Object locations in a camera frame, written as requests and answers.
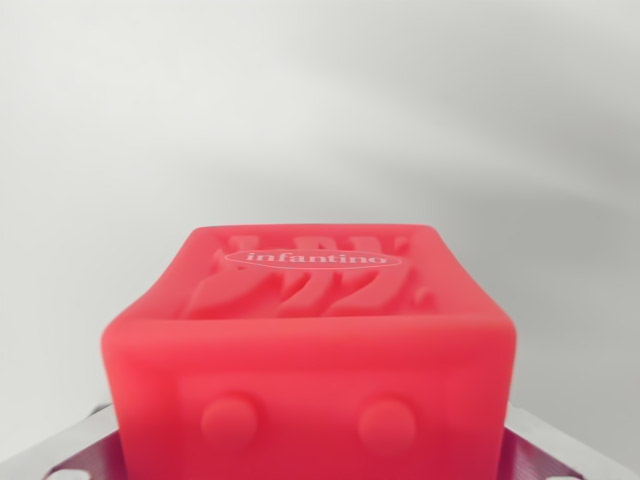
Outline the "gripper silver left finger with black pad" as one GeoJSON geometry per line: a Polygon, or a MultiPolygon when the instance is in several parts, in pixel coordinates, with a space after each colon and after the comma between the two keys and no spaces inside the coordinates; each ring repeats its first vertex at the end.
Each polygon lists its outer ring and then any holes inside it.
{"type": "Polygon", "coordinates": [[[121,444],[111,404],[1,463],[2,479],[120,479],[121,444]]]}

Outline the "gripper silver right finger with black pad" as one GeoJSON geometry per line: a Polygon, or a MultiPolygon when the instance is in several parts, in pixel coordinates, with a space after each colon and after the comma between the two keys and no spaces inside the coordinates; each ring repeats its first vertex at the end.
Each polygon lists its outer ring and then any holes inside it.
{"type": "Polygon", "coordinates": [[[504,479],[637,479],[638,474],[530,412],[510,405],[502,444],[504,479]]]}

